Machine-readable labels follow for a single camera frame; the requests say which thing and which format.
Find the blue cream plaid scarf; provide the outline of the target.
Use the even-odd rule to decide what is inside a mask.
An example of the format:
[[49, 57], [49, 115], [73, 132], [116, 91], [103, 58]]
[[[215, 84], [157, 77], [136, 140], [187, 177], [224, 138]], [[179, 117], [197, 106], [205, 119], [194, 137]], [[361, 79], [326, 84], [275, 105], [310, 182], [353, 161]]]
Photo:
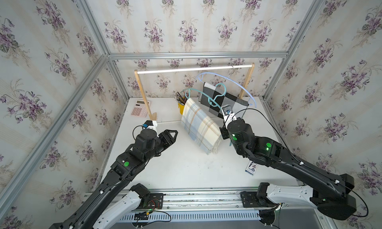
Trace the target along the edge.
[[217, 153], [222, 140], [220, 128], [191, 98], [185, 103], [181, 124], [206, 154]]

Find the black white checkered scarf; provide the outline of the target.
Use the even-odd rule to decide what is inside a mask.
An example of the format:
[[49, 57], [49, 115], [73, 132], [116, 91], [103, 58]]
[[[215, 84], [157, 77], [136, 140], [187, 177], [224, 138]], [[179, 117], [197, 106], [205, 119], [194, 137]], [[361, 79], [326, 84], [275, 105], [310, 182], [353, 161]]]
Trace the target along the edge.
[[[233, 112], [236, 112], [249, 106], [249, 103], [247, 101], [242, 100], [234, 95], [231, 95], [230, 93], [226, 93], [224, 96], [217, 97], [218, 95], [222, 95], [224, 93], [224, 89], [221, 85], [216, 87], [205, 82], [203, 85], [203, 93], [204, 94], [201, 94], [199, 97], [199, 102], [201, 103], [201, 105], [206, 106], [212, 115], [217, 116], [221, 119], [223, 119], [223, 113], [218, 106], [224, 107], [226, 105], [229, 105], [232, 107]], [[206, 95], [214, 99], [218, 106], [211, 106], [208, 102], [209, 98]]]

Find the light blue clothes hanger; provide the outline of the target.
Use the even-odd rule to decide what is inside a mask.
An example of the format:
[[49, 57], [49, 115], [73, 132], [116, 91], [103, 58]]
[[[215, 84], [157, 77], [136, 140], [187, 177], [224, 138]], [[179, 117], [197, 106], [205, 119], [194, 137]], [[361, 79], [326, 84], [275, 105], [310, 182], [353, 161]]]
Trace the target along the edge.
[[225, 80], [225, 84], [229, 85], [231, 88], [234, 89], [234, 91], [238, 92], [238, 90], [242, 90], [244, 92], [244, 95], [247, 95], [250, 97], [250, 99], [252, 100], [253, 103], [250, 103], [249, 105], [250, 106], [254, 106], [255, 108], [257, 108], [257, 102], [255, 100], [255, 98], [253, 97], [253, 95], [250, 93], [250, 91], [248, 91], [246, 89], [246, 87], [244, 86], [244, 83], [240, 84], [232, 79], [230, 79], [229, 77], [226, 77], [224, 75], [221, 75], [221, 74], [217, 74], [217, 73], [213, 73], [213, 72], [203, 72], [203, 73], [200, 73], [197, 75], [197, 79], [200, 81], [200, 82], [203, 82], [204, 81], [204, 76], [205, 75], [212, 75], [214, 76], [214, 78], [218, 78], [220, 79], [220, 82], [219, 83], [223, 83], [222, 80]]

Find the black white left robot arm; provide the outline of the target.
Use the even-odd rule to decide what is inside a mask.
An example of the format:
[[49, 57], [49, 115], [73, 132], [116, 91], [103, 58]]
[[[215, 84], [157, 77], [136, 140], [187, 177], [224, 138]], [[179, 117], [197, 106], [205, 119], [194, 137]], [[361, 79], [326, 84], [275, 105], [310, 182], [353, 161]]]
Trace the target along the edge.
[[165, 130], [157, 134], [153, 129], [143, 129], [135, 143], [116, 158], [104, 180], [85, 203], [64, 222], [54, 223], [50, 228], [92, 229], [118, 193], [144, 170], [150, 159], [159, 157], [173, 145], [177, 135], [177, 130]]

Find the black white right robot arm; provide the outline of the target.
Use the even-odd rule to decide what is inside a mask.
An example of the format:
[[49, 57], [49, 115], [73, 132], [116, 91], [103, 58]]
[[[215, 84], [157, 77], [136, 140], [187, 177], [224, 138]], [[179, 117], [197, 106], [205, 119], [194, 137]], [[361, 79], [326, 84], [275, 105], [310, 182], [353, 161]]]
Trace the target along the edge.
[[256, 136], [251, 126], [241, 118], [226, 117], [221, 129], [223, 138], [230, 139], [238, 155], [304, 183], [304, 186], [261, 183], [257, 193], [259, 201], [310, 206], [340, 221], [356, 212], [356, 199], [350, 195], [354, 178], [349, 174], [327, 172], [297, 157], [279, 142]]

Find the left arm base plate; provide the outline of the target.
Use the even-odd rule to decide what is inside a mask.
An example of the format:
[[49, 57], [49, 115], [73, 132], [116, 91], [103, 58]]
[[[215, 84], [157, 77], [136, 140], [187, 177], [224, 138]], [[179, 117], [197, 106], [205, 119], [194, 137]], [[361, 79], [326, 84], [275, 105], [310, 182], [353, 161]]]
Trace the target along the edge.
[[143, 199], [141, 200], [139, 209], [143, 209], [143, 210], [162, 209], [163, 199], [164, 199], [163, 193], [148, 194], [144, 196]]

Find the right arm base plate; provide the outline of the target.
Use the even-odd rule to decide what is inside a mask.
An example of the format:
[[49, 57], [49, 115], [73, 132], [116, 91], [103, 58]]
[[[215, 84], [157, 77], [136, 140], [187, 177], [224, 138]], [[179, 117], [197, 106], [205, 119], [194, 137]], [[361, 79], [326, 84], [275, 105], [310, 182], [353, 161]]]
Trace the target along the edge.
[[254, 191], [242, 191], [240, 198], [244, 208], [262, 208], [268, 207], [268, 203], [265, 199], [257, 197], [257, 192]]

